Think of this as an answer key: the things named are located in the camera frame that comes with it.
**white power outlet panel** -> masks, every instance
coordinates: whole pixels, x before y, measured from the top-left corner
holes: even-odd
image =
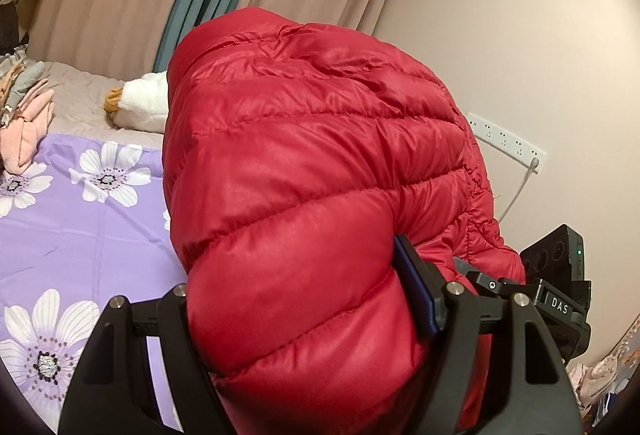
[[[534,158],[538,158],[540,164],[538,164],[538,167],[534,171],[540,173],[542,164],[545,163],[546,153],[539,147],[487,119],[478,117],[474,113],[469,113],[466,119],[478,139],[506,153],[508,156],[524,164],[527,168],[531,166],[531,161]]]

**stuffed animal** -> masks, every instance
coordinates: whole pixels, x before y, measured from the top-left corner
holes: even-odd
[[[104,111],[118,128],[164,133],[169,114],[166,71],[145,74],[111,90]]]

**bed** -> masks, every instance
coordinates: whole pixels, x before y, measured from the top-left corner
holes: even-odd
[[[56,430],[76,360],[108,300],[154,299],[185,281],[169,242],[162,135],[114,129],[114,79],[47,63],[55,117],[23,176],[0,179],[0,357]],[[179,428],[159,345],[162,418]]]

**flower print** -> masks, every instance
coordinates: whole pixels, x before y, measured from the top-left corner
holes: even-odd
[[[78,184],[84,180],[82,198],[87,202],[105,203],[108,196],[126,208],[138,203],[138,194],[132,186],[151,183],[149,168],[133,168],[140,161],[142,146],[123,146],[118,152],[118,144],[106,142],[100,154],[87,150],[80,156],[80,167],[84,173],[69,168],[71,182]]]
[[[60,412],[82,348],[98,321],[92,301],[71,305],[58,320],[60,294],[47,290],[31,318],[20,306],[5,307],[4,323],[12,339],[0,342],[0,357],[15,384],[47,425],[58,431]]]
[[[22,175],[6,171],[0,175],[0,218],[9,214],[11,208],[25,209],[36,203],[33,195],[49,187],[53,177],[40,175],[47,169],[43,163],[32,164]]]

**wall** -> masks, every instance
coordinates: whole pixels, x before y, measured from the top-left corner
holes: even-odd
[[[562,223],[584,237],[591,348],[640,313],[640,0],[387,0],[374,34],[432,68],[463,111],[547,152],[505,221],[517,250]],[[506,208],[526,169],[482,144]]]

